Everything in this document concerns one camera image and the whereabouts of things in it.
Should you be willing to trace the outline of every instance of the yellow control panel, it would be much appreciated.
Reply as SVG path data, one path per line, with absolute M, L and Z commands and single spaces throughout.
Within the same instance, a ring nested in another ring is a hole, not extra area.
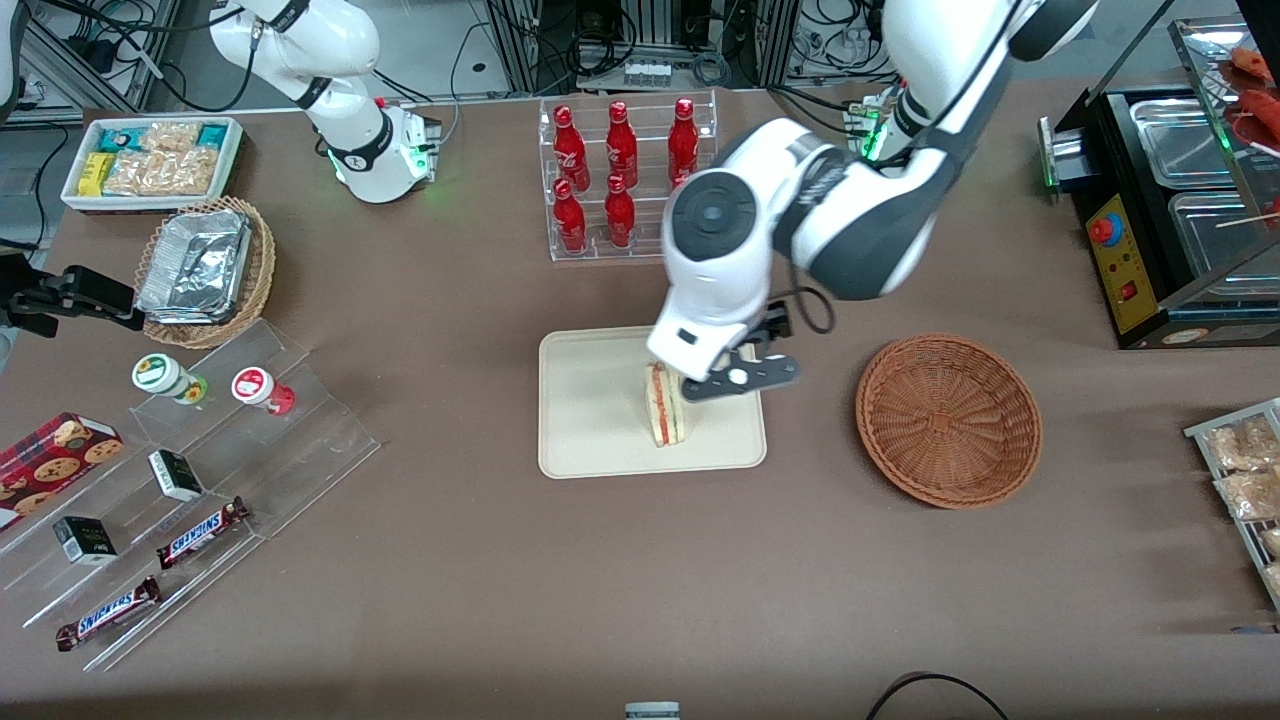
M 1089 233 L 1093 261 L 1098 264 L 1116 328 L 1126 333 L 1153 316 L 1158 305 L 1120 196 L 1103 205 L 1084 229 Z

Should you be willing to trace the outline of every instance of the coca-cola bottle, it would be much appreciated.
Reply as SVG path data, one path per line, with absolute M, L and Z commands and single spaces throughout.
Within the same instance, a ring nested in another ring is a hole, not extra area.
M 604 199 L 604 214 L 609 218 L 609 242 L 626 250 L 636 229 L 636 204 L 627 192 L 622 173 L 609 176 L 609 196 Z
M 627 104 L 621 100 L 609 104 L 609 135 L 604 147 L 609 152 L 609 172 L 622 174 L 626 186 L 635 187 L 640 182 L 636 131 L 627 120 Z
M 573 187 L 566 178 L 556 178 L 552 190 L 556 192 L 552 214 L 556 215 L 561 245 L 564 246 L 564 252 L 581 255 L 586 252 L 586 215 L 582 213 L 582 204 L 573 197 Z
M 556 164 L 561 177 L 573 183 L 573 190 L 586 192 L 591 187 L 591 172 L 586 169 L 586 143 L 582 133 L 573 127 L 573 111 L 559 105 L 552 113 L 556 119 Z
M 667 152 L 671 158 L 667 174 L 672 187 L 676 187 L 676 178 L 698 172 L 698 127 L 694 126 L 694 101 L 689 97 L 676 100 L 676 122 L 667 136 Z

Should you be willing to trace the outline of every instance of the brown table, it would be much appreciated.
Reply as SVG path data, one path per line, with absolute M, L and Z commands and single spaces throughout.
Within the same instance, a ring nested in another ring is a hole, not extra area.
M 1280 638 L 1228 634 L 1267 601 L 1180 429 L 1280 393 L 1280 354 L 1115 350 L 1079 223 L 1037 191 L 1034 122 L 1080 87 L 1015 86 L 915 277 L 787 342 L 806 378 L 765 395 L 763 465 L 571 482 L 538 469 L 538 343 L 648 324 L 666 279 L 548 260 L 536 102 L 468 105 L 439 182 L 387 206 L 334 182 L 302 114 L 243 115 L 266 315 L 385 447 L 110 673 L 0 623 L 3 715 L 845 719 L 937 670 L 1014 717 L 1275 717 Z M 726 136 L 780 111 L 721 94 Z M 68 213 L 51 264 L 132 277 L 155 222 Z M 998 509 L 914 502 L 854 434 L 861 368 L 925 331 L 1037 395 L 1039 471 Z M 93 320 L 23 338 L 0 442 L 118 416 L 157 348 Z M 918 687 L 883 717 L 979 712 Z

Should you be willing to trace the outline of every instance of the wicker basket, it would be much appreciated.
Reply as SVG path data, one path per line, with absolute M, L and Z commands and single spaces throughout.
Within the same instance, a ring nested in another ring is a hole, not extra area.
M 987 507 L 1036 471 L 1039 409 L 1014 369 L 980 345 L 922 334 L 882 350 L 858 383 L 858 432 L 876 465 L 938 507 Z
M 191 350 L 209 350 L 232 340 L 250 327 L 266 306 L 266 296 L 271 292 L 271 273 L 275 272 L 275 240 L 271 228 L 266 227 L 262 215 L 252 205 L 236 197 L 219 197 L 183 208 L 177 214 L 212 213 L 215 210 L 236 210 L 248 215 L 253 223 L 253 237 L 250 242 L 250 255 L 244 265 L 244 279 L 241 282 L 239 309 L 230 320 L 220 325 L 161 325 L 147 320 L 142 332 L 151 340 L 168 345 L 179 345 Z M 151 254 L 155 252 L 160 228 L 151 233 L 151 241 L 142 252 L 142 261 L 133 275 L 133 290 L 142 287 L 147 268 L 151 266 Z

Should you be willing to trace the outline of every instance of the red cookie box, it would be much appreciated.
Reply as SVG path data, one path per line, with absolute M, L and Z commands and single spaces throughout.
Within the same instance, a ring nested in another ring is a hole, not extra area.
M 0 452 L 0 532 L 123 447 L 110 425 L 61 413 Z

